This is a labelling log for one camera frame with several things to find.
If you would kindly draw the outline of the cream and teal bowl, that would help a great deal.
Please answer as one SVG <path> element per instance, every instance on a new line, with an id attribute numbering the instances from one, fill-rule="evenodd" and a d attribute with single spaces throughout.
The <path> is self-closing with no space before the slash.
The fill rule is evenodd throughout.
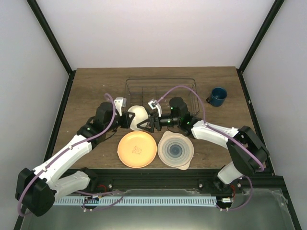
<path id="1" fill-rule="evenodd" d="M 149 118 L 146 109 L 143 106 L 134 105 L 128 109 L 128 112 L 135 114 L 130 129 L 133 131 L 140 131 L 141 129 L 137 127 L 137 124 Z"/>

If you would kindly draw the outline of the black wire dish rack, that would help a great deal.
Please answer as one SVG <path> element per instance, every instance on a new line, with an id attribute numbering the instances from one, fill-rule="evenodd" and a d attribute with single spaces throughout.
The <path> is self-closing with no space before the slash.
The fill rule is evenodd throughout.
<path id="1" fill-rule="evenodd" d="M 178 85 L 183 85 L 197 91 L 196 82 L 193 78 L 130 78 L 125 83 L 126 109 L 139 105 L 152 111 L 148 102 L 151 99 L 160 99 L 167 91 Z M 170 113 L 169 101 L 171 98 L 181 97 L 187 104 L 188 111 L 197 115 L 200 111 L 196 96 L 185 88 L 178 88 L 170 92 L 159 104 L 162 114 Z"/>

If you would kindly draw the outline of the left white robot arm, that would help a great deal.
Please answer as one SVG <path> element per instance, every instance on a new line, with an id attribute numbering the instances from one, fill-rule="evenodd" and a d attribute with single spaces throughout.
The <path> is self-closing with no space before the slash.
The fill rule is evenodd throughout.
<path id="1" fill-rule="evenodd" d="M 63 174 L 77 160 L 107 140 L 108 132 L 130 127 L 135 115 L 123 112 L 125 106 L 126 99 L 123 97 L 116 98 L 112 103 L 101 103 L 95 116 L 89 118 L 58 153 L 33 170 L 24 168 L 19 173 L 15 197 L 20 216 L 25 216 L 22 206 L 39 217 L 47 213 L 56 201 L 71 193 L 84 190 L 91 194 L 97 190 L 98 181 L 86 168 L 70 176 L 63 177 Z"/>

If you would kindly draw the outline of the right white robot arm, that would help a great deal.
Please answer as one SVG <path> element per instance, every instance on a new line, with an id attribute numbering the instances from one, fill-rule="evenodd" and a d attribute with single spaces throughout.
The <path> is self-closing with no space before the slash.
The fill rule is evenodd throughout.
<path id="1" fill-rule="evenodd" d="M 224 193 L 234 180 L 264 170 L 263 163 L 268 159 L 269 151 L 250 127 L 227 128 L 207 123 L 192 115 L 181 97 L 170 99 L 168 114 L 162 113 L 157 100 L 152 99 L 148 105 L 155 112 L 151 115 L 137 112 L 133 121 L 138 129 L 154 133 L 162 127 L 176 125 L 186 137 L 205 140 L 229 151 L 231 162 L 218 172 L 213 181 L 216 192 Z"/>

